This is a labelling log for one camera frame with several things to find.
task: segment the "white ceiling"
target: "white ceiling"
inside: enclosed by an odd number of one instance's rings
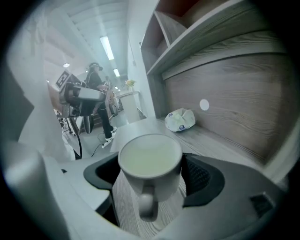
[[[49,16],[45,44],[45,74],[51,82],[61,73],[65,62],[74,75],[84,78],[89,63],[104,67],[102,77],[109,76],[118,85],[113,69],[127,75],[128,0],[69,0]],[[100,37],[108,36],[114,60],[109,60]]]

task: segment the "liquid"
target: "liquid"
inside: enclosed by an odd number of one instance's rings
[[[178,163],[181,149],[169,137],[145,137],[130,142],[122,150],[123,168],[130,174],[143,177],[157,176],[173,169]]]

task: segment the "plastic package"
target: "plastic package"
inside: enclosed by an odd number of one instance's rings
[[[168,114],[165,126],[172,132],[181,132],[195,125],[195,116],[192,110],[180,108]]]

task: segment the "mug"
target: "mug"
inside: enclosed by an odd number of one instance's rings
[[[156,220],[158,202],[166,201],[179,187],[182,149],[162,134],[142,135],[119,152],[118,162],[130,186],[139,195],[139,215]]]

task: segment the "ceiling light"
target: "ceiling light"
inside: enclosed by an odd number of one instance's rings
[[[111,49],[111,45],[109,44],[108,37],[101,37],[100,41],[103,45],[103,48],[106,52],[106,55],[107,55],[108,59],[113,60],[114,59],[113,52],[112,52],[112,49]]]
[[[116,74],[116,77],[120,77],[120,73],[117,69],[114,69],[113,72]]]

